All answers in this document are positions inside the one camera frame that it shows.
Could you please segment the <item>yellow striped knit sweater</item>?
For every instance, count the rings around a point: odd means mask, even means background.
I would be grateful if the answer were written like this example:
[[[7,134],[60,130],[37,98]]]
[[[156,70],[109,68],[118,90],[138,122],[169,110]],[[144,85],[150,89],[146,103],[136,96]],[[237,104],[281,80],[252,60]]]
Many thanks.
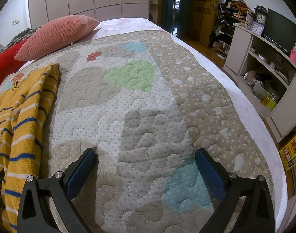
[[[17,231],[25,180],[39,176],[42,129],[51,110],[60,77],[57,63],[32,71],[0,95],[1,220]]]

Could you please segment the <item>cluttered clothes rack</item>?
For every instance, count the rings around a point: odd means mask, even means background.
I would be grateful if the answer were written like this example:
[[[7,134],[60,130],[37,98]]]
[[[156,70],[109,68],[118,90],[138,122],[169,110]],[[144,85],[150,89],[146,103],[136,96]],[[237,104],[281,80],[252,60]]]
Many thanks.
[[[209,35],[209,46],[222,60],[226,60],[237,26],[251,26],[254,12],[244,0],[226,0],[219,3],[213,30]]]

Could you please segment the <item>yellow printed box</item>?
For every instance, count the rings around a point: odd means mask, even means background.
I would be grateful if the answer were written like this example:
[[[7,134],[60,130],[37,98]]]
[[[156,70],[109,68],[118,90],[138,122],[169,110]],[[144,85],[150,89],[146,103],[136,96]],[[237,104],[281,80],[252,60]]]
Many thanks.
[[[296,166],[296,134],[279,151],[279,154],[286,171]]]

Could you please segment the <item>white open shelf cabinet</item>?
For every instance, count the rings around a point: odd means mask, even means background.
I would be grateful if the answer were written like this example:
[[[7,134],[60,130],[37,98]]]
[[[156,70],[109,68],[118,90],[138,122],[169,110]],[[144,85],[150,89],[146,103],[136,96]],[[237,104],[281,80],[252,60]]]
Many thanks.
[[[296,65],[271,42],[236,26],[224,70],[280,142],[296,129]]]

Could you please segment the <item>red floral long pillow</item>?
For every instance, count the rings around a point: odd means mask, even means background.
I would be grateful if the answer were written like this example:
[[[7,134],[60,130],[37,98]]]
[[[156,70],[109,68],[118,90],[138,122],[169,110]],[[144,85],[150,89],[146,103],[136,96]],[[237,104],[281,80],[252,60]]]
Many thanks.
[[[26,41],[27,39],[13,45],[0,54],[0,85],[8,75],[15,73],[25,64],[25,61],[17,61],[14,57]]]

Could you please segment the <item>patchwork heart quilt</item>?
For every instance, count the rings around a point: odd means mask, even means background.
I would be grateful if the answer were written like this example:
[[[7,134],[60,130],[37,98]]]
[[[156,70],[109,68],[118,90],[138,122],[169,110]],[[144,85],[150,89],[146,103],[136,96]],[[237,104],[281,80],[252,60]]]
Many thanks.
[[[227,89],[161,30],[94,39],[8,76],[0,94],[50,63],[60,83],[43,127],[42,177],[87,147],[99,163],[75,208],[93,232],[198,232],[215,203],[197,170],[204,148],[241,177],[269,166]]]

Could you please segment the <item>pink bottle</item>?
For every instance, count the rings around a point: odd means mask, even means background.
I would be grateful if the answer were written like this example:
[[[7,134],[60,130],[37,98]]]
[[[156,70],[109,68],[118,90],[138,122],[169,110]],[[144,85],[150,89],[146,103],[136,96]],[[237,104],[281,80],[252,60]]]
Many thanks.
[[[291,54],[290,54],[290,60],[296,63],[296,44],[294,44]]]

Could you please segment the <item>grey knit blanket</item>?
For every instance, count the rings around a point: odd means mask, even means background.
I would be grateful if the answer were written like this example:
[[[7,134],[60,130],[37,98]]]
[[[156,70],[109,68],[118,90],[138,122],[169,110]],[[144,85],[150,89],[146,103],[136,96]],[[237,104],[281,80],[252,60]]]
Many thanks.
[[[20,43],[21,41],[28,39],[30,36],[32,36],[39,28],[27,28],[25,30],[23,30],[22,32],[20,32],[19,34],[17,34],[16,36],[14,36],[10,43],[8,43],[4,48],[0,49],[0,54],[3,53],[4,51],[6,51],[7,49],[9,49],[10,47],[14,46],[17,43]]]

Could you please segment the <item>black television screen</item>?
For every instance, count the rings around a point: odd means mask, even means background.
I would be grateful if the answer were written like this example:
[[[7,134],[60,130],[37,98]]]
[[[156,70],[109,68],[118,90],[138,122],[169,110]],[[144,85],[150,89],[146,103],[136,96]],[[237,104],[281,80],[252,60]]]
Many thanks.
[[[290,53],[296,44],[296,24],[280,13],[268,9],[264,36]]]

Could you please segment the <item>purple square desk clock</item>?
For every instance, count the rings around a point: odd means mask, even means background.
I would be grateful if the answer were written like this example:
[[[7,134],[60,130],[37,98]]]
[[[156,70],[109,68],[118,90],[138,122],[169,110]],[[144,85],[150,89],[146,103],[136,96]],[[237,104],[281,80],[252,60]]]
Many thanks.
[[[249,30],[256,35],[261,36],[264,31],[264,28],[265,28],[264,25],[257,23],[256,21],[253,21]]]

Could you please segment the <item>dark ornate mantel clock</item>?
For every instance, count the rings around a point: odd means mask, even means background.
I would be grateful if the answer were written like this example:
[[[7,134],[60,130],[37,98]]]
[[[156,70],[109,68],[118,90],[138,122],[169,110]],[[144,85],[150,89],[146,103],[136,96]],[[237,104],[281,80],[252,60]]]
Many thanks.
[[[254,21],[263,26],[266,26],[267,18],[268,18],[268,9],[262,5],[257,5],[257,7],[255,7]]]

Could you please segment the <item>wooden door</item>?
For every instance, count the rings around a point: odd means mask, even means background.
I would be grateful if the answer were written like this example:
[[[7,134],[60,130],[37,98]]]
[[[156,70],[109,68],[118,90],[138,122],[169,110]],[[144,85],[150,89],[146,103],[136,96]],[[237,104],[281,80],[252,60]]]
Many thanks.
[[[189,36],[209,46],[211,34],[216,18],[218,0],[191,0],[187,32]]]

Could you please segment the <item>pink corduroy pillow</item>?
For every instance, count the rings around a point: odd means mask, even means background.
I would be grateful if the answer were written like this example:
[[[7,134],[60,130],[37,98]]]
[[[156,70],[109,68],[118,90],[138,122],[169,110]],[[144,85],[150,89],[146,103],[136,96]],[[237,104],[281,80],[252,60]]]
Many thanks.
[[[17,61],[40,59],[77,42],[92,32],[100,22],[85,15],[69,15],[54,19],[41,26],[21,46]]]

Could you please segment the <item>wall light switch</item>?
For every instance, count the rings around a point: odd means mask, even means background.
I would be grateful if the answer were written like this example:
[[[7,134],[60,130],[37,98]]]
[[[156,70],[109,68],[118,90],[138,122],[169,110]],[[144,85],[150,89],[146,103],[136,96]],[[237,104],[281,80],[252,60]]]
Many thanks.
[[[12,21],[12,25],[13,26],[16,25],[16,24],[18,24],[18,23],[19,23],[19,20],[18,19],[15,19],[15,20]]]

